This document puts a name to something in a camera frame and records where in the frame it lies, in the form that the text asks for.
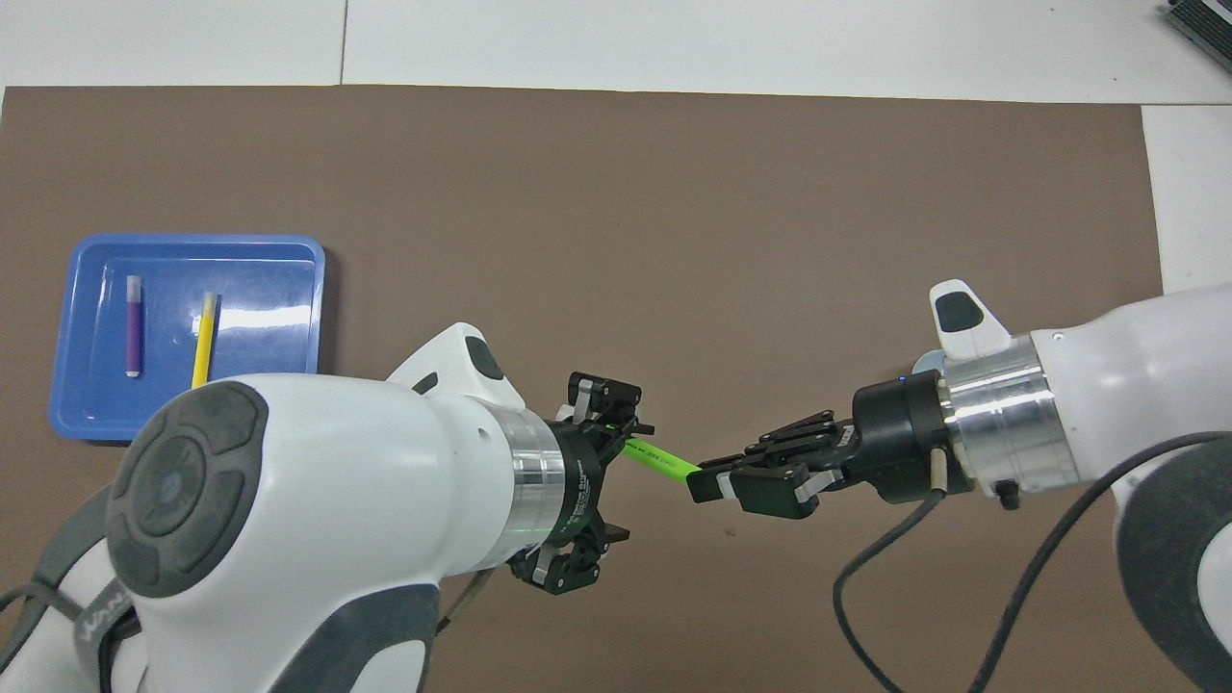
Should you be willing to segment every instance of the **green marker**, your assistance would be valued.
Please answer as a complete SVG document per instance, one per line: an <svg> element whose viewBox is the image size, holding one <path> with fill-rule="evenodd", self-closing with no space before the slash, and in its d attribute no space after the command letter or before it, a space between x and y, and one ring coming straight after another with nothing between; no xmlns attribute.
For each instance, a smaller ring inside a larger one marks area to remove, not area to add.
<svg viewBox="0 0 1232 693"><path fill-rule="evenodd" d="M701 469L636 438L625 441L625 454L680 483L685 483L686 476Z"/></svg>

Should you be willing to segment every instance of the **purple marker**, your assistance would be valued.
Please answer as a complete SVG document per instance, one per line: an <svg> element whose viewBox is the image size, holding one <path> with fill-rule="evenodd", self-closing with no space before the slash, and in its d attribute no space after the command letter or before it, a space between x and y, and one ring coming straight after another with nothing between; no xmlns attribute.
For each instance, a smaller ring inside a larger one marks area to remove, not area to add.
<svg viewBox="0 0 1232 693"><path fill-rule="evenodd" d="M142 375L142 277L128 275L128 349L124 372L128 377Z"/></svg>

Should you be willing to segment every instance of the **black rubber pad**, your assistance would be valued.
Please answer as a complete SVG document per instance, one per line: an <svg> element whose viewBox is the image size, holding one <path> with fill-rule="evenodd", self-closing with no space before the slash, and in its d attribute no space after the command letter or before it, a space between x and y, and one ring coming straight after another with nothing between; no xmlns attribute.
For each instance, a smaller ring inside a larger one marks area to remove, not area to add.
<svg viewBox="0 0 1232 693"><path fill-rule="evenodd" d="M428 391L440 385L440 382L441 376L436 375L436 371L432 371L411 386L411 390L419 392L420 395L428 395Z"/></svg>
<svg viewBox="0 0 1232 693"><path fill-rule="evenodd" d="M505 371L500 370L500 365L496 364L496 358L492 355L492 349L488 348L487 342L478 337L467 337L466 349L471 354L471 364L474 366L474 370L492 380L503 380L505 377Z"/></svg>
<svg viewBox="0 0 1232 693"><path fill-rule="evenodd" d="M144 597L188 589L235 544L256 497L269 407L221 381L169 402L138 433L112 485L107 550Z"/></svg>
<svg viewBox="0 0 1232 693"><path fill-rule="evenodd" d="M1232 439L1177 456L1130 497L1116 535L1125 594L1152 640L1202 691L1232 691L1232 655L1211 630L1198 568L1232 524Z"/></svg>
<svg viewBox="0 0 1232 693"><path fill-rule="evenodd" d="M962 291L936 298L936 318L941 332L962 332L984 322L984 312Z"/></svg>

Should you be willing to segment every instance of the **brown mat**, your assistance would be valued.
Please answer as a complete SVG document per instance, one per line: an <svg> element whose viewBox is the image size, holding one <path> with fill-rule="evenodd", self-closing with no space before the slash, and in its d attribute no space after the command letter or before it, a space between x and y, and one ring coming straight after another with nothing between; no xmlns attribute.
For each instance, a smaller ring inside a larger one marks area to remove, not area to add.
<svg viewBox="0 0 1232 693"><path fill-rule="evenodd" d="M47 401L64 268L97 232L304 233L330 252L322 370L384 377L453 321L543 416L572 370L641 385L689 459L891 377L961 276L1013 332L1159 292L1138 109L436 88L10 88L0 125L0 586L122 451ZM965 689L1077 492L941 506L849 589L904 688ZM804 522L695 507L636 462L604 577L508 575L437 644L430 691L875 691L834 624L843 564L908 512L870 488ZM1067 540L994 691L1178 691L1133 620L1109 503ZM448 581L446 597L458 588ZM5 618L5 629L12 617Z"/></svg>

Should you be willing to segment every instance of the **black control button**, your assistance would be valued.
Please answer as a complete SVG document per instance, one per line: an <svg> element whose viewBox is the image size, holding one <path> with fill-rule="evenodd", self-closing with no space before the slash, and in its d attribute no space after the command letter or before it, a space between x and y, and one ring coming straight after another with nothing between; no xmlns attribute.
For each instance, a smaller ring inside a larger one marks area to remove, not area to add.
<svg viewBox="0 0 1232 693"><path fill-rule="evenodd" d="M214 382L193 390L172 407L176 422L200 430L214 455L244 445L253 439L260 413L241 387Z"/></svg>
<svg viewBox="0 0 1232 693"><path fill-rule="evenodd" d="M471 364L474 365L474 370L492 380L505 377L505 371L500 370L496 358L492 355L492 349L488 349L487 342L478 337L467 337L466 350L471 354Z"/></svg>
<svg viewBox="0 0 1232 693"><path fill-rule="evenodd" d="M976 301L962 291L939 296L935 302L936 322L941 332L962 332L984 322L984 312Z"/></svg>
<svg viewBox="0 0 1232 693"><path fill-rule="evenodd" d="M132 445L128 446L128 453L124 454L124 461L120 465L120 470L116 472L116 481L111 482L111 497L120 498L124 493L128 493L128 482L133 478L133 470L137 469L137 461L140 459L142 454L149 448L150 443L158 438L163 429L166 427L166 413L159 409L154 418L145 422L145 425L137 433L137 438L133 439Z"/></svg>
<svg viewBox="0 0 1232 693"><path fill-rule="evenodd" d="M126 584L158 582L158 551L133 539L124 515L116 515L107 525L107 552L116 575Z"/></svg>
<svg viewBox="0 0 1232 693"><path fill-rule="evenodd" d="M425 375L419 382L413 385L410 388L420 395L428 395L428 391L436 387L441 382L441 376L432 371Z"/></svg>
<svg viewBox="0 0 1232 693"><path fill-rule="evenodd" d="M155 443L133 474L132 514L150 536L177 529L197 506L206 478L206 456L191 438L177 435Z"/></svg>
<svg viewBox="0 0 1232 693"><path fill-rule="evenodd" d="M165 550L171 552L171 566L175 570L190 572L213 551L239 507L243 491L243 472L223 471L206 481L198 504L202 511L208 508L208 512L193 514L180 531L169 538L174 541L164 544Z"/></svg>

